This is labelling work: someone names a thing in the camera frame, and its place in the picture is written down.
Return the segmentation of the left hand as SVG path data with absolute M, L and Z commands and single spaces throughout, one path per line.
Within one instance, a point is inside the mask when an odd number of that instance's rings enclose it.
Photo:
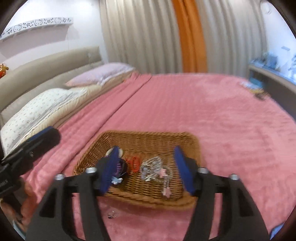
M 36 193 L 33 191 L 31 185 L 23 180 L 23 178 L 21 178 L 21 181 L 25 195 L 20 212 L 16 212 L 10 204 L 5 203 L 3 200 L 1 201 L 1 209 L 11 223 L 14 221 L 20 230 L 26 233 L 38 204 Z

